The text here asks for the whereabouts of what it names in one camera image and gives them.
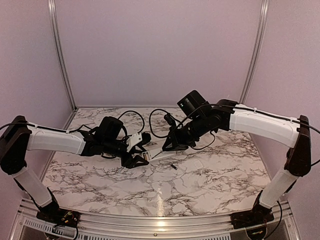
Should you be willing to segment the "white remote control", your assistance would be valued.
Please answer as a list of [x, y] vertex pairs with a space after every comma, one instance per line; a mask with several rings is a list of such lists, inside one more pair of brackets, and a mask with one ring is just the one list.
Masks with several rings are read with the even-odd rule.
[[163, 151], [162, 148], [151, 149], [142, 153], [142, 157], [148, 162], [165, 160], [175, 155], [174, 151]]

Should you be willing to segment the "white battery cover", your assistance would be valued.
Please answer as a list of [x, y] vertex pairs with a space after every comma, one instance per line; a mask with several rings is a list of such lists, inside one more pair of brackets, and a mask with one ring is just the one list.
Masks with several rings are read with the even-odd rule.
[[199, 160], [194, 161], [193, 164], [197, 169], [203, 168], [203, 164]]

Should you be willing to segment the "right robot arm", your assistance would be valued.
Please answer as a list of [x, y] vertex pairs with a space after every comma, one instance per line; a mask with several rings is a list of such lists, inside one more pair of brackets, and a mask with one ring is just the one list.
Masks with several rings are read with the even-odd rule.
[[274, 115], [228, 99], [210, 104], [196, 90], [177, 104], [190, 121], [186, 125], [175, 125], [170, 117], [165, 117], [170, 129], [162, 146], [164, 152], [195, 147], [204, 134], [218, 130], [246, 132], [274, 140], [289, 148], [284, 167], [262, 190], [253, 209], [247, 214], [252, 224], [260, 223], [267, 216], [267, 210], [312, 168], [309, 119], [304, 115], [299, 118]]

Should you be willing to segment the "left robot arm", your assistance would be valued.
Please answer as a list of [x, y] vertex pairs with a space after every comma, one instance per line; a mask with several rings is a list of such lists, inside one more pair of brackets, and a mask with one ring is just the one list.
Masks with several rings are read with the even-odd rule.
[[104, 117], [99, 126], [94, 128], [63, 130], [31, 123], [18, 115], [0, 129], [3, 131], [0, 137], [1, 170], [12, 176], [39, 211], [53, 223], [63, 219], [63, 209], [51, 191], [28, 168], [25, 160], [28, 151], [120, 158], [121, 166], [127, 169], [148, 165], [141, 154], [145, 151], [144, 145], [151, 141], [151, 135], [147, 132], [129, 135], [124, 123], [111, 116]]

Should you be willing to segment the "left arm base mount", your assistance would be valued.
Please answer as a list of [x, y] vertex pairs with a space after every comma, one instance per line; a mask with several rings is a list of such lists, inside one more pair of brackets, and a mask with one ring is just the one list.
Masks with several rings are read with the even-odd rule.
[[36, 218], [55, 224], [56, 226], [76, 228], [80, 219], [80, 213], [78, 211], [58, 207], [53, 209], [41, 209], [37, 212]]

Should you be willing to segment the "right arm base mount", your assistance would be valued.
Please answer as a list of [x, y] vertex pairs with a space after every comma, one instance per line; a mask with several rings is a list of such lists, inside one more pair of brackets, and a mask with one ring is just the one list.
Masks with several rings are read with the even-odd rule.
[[273, 221], [274, 215], [272, 209], [265, 207], [252, 208], [251, 210], [245, 210], [235, 212], [230, 215], [231, 224], [234, 229], [247, 228], [255, 225], [265, 224]]

